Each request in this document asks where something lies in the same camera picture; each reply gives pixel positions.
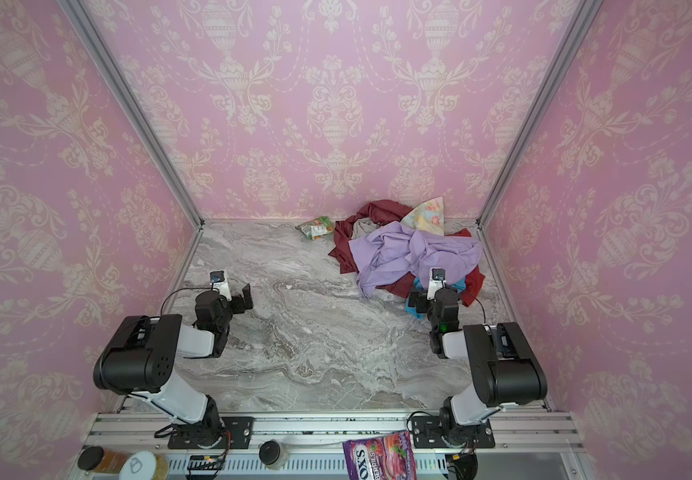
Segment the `lavender purple cloth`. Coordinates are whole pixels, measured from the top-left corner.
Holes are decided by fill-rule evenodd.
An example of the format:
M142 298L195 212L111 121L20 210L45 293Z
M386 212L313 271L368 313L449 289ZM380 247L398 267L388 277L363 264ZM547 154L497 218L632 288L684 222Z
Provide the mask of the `lavender purple cloth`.
M370 298L379 286L395 283L406 274L427 288L434 269L445 271L454 284L475 270L484 256L481 242L467 236L441 236L392 222L361 238L349 248L356 263L357 285Z

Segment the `right corner aluminium post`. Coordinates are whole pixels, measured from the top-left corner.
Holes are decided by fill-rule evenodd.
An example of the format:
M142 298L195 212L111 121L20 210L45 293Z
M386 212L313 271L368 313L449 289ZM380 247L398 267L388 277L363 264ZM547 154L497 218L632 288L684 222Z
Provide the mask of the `right corner aluminium post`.
M568 28L548 64L536 96L527 111L526 117L518 130L517 136L508 151L505 162L478 217L478 225L482 231L485 231L493 220L498 204L509 182L516 173L522 156L551 106L556 92L602 5L602 0L583 0L578 2L577 8L569 21Z

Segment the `corner aluminium post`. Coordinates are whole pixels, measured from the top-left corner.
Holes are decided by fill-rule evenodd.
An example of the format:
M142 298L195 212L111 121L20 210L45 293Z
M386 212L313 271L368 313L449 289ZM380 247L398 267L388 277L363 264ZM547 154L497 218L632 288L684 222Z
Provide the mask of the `corner aluminium post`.
M141 103L125 79L118 61L95 26L89 10L81 1L76 0L59 0L58 4L76 30L79 39L88 50L97 69L138 134L142 145L151 155L176 200L195 228L201 230L205 221L200 215L196 203L168 157L164 144L146 117Z
M602 5L602 0L583 0L578 2L577 8L569 21L568 28L548 64L536 96L527 111L526 117L518 130L517 136L508 151L505 162L478 217L478 225L482 231L485 231L493 220L498 204L509 182L516 173L522 156L551 106L556 92Z

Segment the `left corner aluminium post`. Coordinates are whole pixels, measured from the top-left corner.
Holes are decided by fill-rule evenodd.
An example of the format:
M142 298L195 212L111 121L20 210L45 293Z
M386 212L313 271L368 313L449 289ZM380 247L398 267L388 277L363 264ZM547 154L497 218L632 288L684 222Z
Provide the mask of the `left corner aluminium post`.
M88 50L97 69L138 134L142 145L151 155L176 200L195 228L201 230L205 221L200 215L196 203L168 157L164 144L146 117L141 103L125 79L118 61L95 26L89 10L81 1L76 0L59 0L58 4L76 30L79 39Z

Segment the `white lid container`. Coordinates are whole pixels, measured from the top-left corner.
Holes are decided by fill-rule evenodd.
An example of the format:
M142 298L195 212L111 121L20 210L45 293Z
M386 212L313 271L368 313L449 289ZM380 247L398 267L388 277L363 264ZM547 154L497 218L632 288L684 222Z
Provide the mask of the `white lid container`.
M166 480L169 464L164 456L148 451L131 455L123 465L119 480Z

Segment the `brown jar black lid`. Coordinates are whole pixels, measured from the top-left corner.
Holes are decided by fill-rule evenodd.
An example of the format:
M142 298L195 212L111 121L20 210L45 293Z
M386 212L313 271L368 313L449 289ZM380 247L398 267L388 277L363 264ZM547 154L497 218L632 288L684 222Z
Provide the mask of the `brown jar black lid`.
M130 454L127 452L91 446L80 453L77 466L85 472L119 474L129 458Z

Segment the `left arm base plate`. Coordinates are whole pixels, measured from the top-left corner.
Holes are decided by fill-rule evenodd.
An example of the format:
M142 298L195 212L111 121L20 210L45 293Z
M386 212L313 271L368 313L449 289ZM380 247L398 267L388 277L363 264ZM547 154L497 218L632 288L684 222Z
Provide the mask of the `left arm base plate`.
M235 449L249 447L253 417L219 417L195 424L172 424L165 431L168 447L183 449Z

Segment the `purple candy bag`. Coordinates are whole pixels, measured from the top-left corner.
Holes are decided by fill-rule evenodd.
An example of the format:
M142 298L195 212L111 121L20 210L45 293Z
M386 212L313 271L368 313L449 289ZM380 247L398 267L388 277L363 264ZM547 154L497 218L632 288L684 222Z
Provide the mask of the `purple candy bag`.
M351 480L415 480L416 462L408 431L348 440L342 444Z

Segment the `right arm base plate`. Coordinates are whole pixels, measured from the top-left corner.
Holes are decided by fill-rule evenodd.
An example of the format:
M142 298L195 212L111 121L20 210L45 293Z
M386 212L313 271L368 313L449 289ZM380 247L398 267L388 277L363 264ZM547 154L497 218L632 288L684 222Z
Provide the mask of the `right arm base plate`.
M422 415L410 420L413 446L420 449L492 449L496 446L490 421L458 425L439 416Z

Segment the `maroon red cloth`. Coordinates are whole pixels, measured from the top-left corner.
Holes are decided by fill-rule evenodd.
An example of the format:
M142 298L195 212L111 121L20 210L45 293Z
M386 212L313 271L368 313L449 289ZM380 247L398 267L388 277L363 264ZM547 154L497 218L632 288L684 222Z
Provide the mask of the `maroon red cloth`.
M355 214L334 223L333 240L334 247L329 252L339 265L341 274L356 273L358 268L350 250L349 242L352 240L355 225L359 220L367 219L378 227L383 227L395 221L401 221L412 208L393 200L377 200L369 202L361 207ZM471 306L477 299L482 289L485 276L476 267L464 278L464 287L461 291L463 305Z

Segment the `aluminium front rail frame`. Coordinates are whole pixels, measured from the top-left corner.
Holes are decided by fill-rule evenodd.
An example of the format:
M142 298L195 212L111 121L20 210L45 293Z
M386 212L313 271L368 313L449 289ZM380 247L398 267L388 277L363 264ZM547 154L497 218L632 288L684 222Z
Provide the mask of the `aluminium front rail frame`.
M175 475L200 473L202 465L226 455L224 478L251 478L269 474L259 460L259 447L276 440L289 451L284 477L305 474L337 478L346 472L342 444L348 440L381 437L408 431L416 416L409 410L354 410L332 412L230 412L225 417L253 417L249 447L244 450L172 450L154 433L169 424L161 414L99 414L83 441L83 448L101 446L127 453L149 451L167 457ZM578 429L569 414L542 408L515 408L490 418L496 446L492 449L420 449L413 446L421 478L440 478L453 456L473 453L482 479L592 479L594 473Z

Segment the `black round knob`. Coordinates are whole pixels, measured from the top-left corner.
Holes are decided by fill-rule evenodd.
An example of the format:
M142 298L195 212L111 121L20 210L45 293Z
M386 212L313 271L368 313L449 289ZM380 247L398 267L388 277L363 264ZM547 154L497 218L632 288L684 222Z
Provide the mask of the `black round knob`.
M289 451L284 444L276 440L269 440L259 447L258 456L267 469L280 470L289 459Z

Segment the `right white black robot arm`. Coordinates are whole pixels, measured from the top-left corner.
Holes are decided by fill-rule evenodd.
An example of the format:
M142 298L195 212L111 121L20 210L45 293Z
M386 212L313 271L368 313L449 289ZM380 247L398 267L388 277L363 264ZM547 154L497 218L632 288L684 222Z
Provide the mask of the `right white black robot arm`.
M433 297L417 289L408 304L429 321L429 342L440 359L466 360L471 380L443 402L439 413L408 421L416 448L493 448L490 418L510 406L543 400L548 382L516 322L461 325L460 295L452 288Z

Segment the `teal blue cloth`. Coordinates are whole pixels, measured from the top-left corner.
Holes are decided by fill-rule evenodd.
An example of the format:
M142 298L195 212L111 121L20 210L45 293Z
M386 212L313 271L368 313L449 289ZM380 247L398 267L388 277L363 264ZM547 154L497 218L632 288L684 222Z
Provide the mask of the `teal blue cloth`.
M418 278L415 278L413 281L413 288L419 289L420 287L420 280ZM462 279L459 282L453 284L452 288L459 293L459 296L462 296L463 292L466 290L466 279ZM410 300L407 300L406 302L405 311L410 313L411 315L414 315L418 319L423 319L425 317L424 314L419 313L415 307L410 305Z

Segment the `green snack packet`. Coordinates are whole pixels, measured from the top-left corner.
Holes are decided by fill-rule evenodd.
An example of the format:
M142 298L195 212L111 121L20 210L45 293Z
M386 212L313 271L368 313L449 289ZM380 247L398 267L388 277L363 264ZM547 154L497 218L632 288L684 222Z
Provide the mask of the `green snack packet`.
M320 216L296 226L296 230L308 240L329 235L334 231L334 228L334 222L328 216Z

